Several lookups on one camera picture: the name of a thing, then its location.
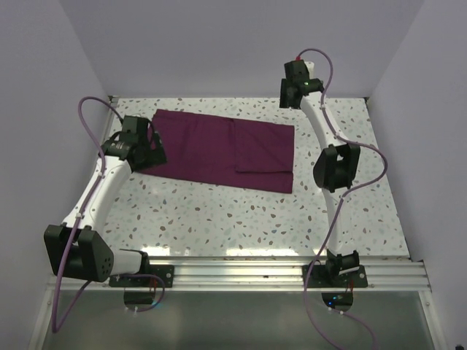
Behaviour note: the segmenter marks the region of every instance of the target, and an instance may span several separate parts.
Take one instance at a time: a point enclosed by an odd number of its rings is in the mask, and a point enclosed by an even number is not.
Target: lavender wall
[[[25,349],[50,274],[42,234],[78,199],[96,154],[76,106],[105,95],[56,0],[3,0],[0,47],[0,349]],[[101,132],[106,112],[85,111]]]
[[[467,2],[425,0],[370,98],[415,260],[449,338],[467,345]]]
[[[423,0],[61,0],[108,93],[278,96],[310,45],[336,63],[331,94],[369,96]],[[327,76],[321,58],[317,73]]]

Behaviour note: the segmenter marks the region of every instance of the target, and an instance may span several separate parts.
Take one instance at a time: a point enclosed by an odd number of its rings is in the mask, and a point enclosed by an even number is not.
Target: folded purple towel
[[[292,125],[160,109],[153,124],[167,164],[143,174],[292,193]]]

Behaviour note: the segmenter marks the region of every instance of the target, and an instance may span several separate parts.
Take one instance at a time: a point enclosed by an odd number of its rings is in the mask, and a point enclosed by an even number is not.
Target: speckled table surface
[[[332,98],[328,105],[349,138],[376,144],[363,99]],[[117,108],[147,118],[156,109],[294,125],[293,193],[135,173],[109,213],[103,237],[110,246],[172,257],[310,256],[319,249],[328,230],[324,197],[312,177],[320,148],[301,111],[279,109],[276,98],[121,98]],[[109,132],[119,128],[115,118]],[[362,149],[355,183],[375,177],[381,168],[380,159]],[[360,255],[409,256],[386,178],[357,191],[344,210],[352,217]]]

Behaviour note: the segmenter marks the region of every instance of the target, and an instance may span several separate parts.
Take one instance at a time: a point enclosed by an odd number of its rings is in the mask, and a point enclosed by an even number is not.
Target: glass panel
[[[68,304],[74,292],[63,291]],[[371,348],[368,332],[329,313],[319,292],[310,303],[340,346]],[[417,292],[355,293],[350,309],[383,349],[434,349]],[[299,293],[171,292],[156,309],[125,312],[121,290],[87,291],[44,349],[334,349],[309,322]]]

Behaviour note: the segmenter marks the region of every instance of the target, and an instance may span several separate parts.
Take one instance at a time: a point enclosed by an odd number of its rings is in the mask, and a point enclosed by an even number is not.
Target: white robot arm
[[[149,129],[152,129],[150,140]],[[49,225],[44,233],[47,253],[55,275],[58,274],[66,242],[77,218],[80,220],[74,244],[66,259],[63,277],[103,282],[115,275],[149,273],[147,253],[110,249],[99,233],[104,229],[115,196],[131,173],[166,162],[161,140],[148,119],[125,116],[122,131],[105,141],[102,149],[106,164],[104,172],[101,173],[102,159],[99,158],[96,170],[72,212],[61,225]],[[88,205],[84,211],[80,211],[99,177],[101,181],[90,195]]]
[[[360,157],[360,147],[347,144],[335,137],[332,128],[343,138],[345,135],[329,108],[326,108],[328,120],[321,110],[321,95],[324,91],[323,82],[313,77],[314,64],[296,59],[285,64],[285,78],[282,79],[280,107],[301,109],[312,124],[320,143],[321,154],[313,168],[313,177],[322,189],[326,202],[328,221],[331,225],[336,216],[336,209],[341,195],[352,186]],[[325,266],[316,266],[323,270],[322,276],[330,287],[348,281],[351,274],[361,273],[358,252],[350,232],[350,217],[345,211],[337,217],[336,224],[327,245],[327,260]]]

